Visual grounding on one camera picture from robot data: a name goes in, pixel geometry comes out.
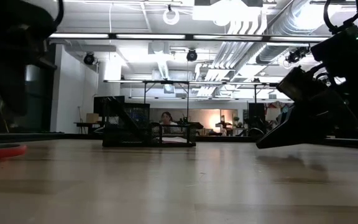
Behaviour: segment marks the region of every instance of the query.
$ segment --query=ceiling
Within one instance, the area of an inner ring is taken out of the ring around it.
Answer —
[[[57,15],[57,3],[54,0],[30,0],[32,4],[43,7],[53,17]],[[83,2],[66,2],[65,16],[60,24],[59,32],[138,32],[138,33],[180,33],[180,34],[225,34],[229,26],[217,26],[212,21],[194,21],[191,14],[193,1],[183,1],[184,6],[178,7],[180,20],[175,25],[168,25],[163,20],[166,6],[145,5],[145,13],[140,5],[124,4],[84,4]],[[277,5],[267,10],[267,19],[271,20],[286,4],[288,0],[277,0]],[[354,14],[355,8],[343,8],[332,17],[333,24],[341,24],[342,21]],[[316,29],[312,35],[329,35],[328,28],[323,25]],[[126,61],[122,67],[122,74],[126,76],[136,74],[150,74],[158,69],[157,63],[147,60],[148,44],[150,41],[139,40],[77,40],[65,42],[65,44],[84,45],[115,45]],[[213,60],[221,48],[222,42],[202,41],[168,41],[170,51],[176,50],[173,60],[167,62],[170,70],[194,71],[197,63],[204,60]],[[196,63],[186,61],[186,51],[195,48],[198,53]],[[84,52],[77,52],[78,58]],[[98,58],[109,57],[108,52],[95,52]],[[312,57],[301,61],[300,65],[310,68],[317,62]],[[288,67],[280,63],[274,63],[265,70],[265,76],[284,77],[288,73]]]

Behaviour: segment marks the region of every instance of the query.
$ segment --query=dark object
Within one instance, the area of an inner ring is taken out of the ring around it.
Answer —
[[[203,129],[204,126],[200,122],[188,122],[188,124],[194,126],[196,129]]]
[[[85,57],[84,57],[84,63],[86,65],[94,65],[96,63],[96,59],[94,57],[94,53],[93,52],[87,52]]]
[[[289,56],[285,58],[288,63],[297,63],[310,52],[310,47],[298,47],[296,50],[290,51]]]
[[[223,133],[210,132],[208,136],[222,136]]]
[[[265,121],[265,105],[263,103],[248,103],[248,118],[255,116]]]
[[[80,128],[80,134],[92,134],[95,130],[94,125],[99,125],[99,123],[86,123],[86,122],[75,122],[77,128]]]
[[[104,116],[104,101],[111,96],[95,96],[93,98],[93,112]],[[115,96],[115,99],[120,103],[125,103],[125,96]]]
[[[263,0],[242,0],[248,7],[262,7]]]
[[[195,49],[190,49],[189,52],[187,53],[187,61],[189,62],[194,62],[195,60],[197,60],[197,53]]]
[[[354,129],[358,118],[358,28],[352,23],[358,13],[340,27],[328,19],[328,4],[324,7],[324,21],[334,34],[313,46],[311,52],[322,64],[304,71],[294,68],[278,84],[277,89],[294,105],[281,118],[279,125],[257,142],[259,148],[287,146],[325,138],[335,127]],[[313,79],[325,67],[330,86]],[[346,81],[336,84],[335,77]]]
[[[58,7],[54,20],[45,9],[28,2],[0,1],[0,96],[13,114],[27,112],[25,66],[43,60],[46,39],[63,19],[63,0]]]

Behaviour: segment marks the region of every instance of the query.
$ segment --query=table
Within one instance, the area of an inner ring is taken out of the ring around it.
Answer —
[[[87,134],[85,128],[88,128],[88,134],[92,134],[93,126],[100,125],[99,123],[86,123],[86,122],[74,122],[74,123],[77,125],[77,128],[80,128],[80,134]]]

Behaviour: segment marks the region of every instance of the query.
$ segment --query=person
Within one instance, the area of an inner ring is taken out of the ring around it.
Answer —
[[[178,125],[177,123],[173,122],[172,115],[168,111],[161,114],[161,123],[163,125]],[[180,133],[180,128],[175,127],[167,127],[164,126],[162,129],[163,133],[169,134],[169,133]]]
[[[161,114],[161,123],[164,125],[178,125],[175,122],[173,122],[172,115],[168,111]]]

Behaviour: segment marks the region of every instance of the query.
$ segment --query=security camera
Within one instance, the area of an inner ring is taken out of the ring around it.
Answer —
[[[189,62],[194,62],[195,60],[197,60],[197,53],[195,49],[190,49],[189,52],[187,53],[187,61]]]
[[[96,59],[94,57],[94,53],[93,52],[87,52],[85,57],[84,57],[84,63],[86,65],[94,65],[96,63]]]

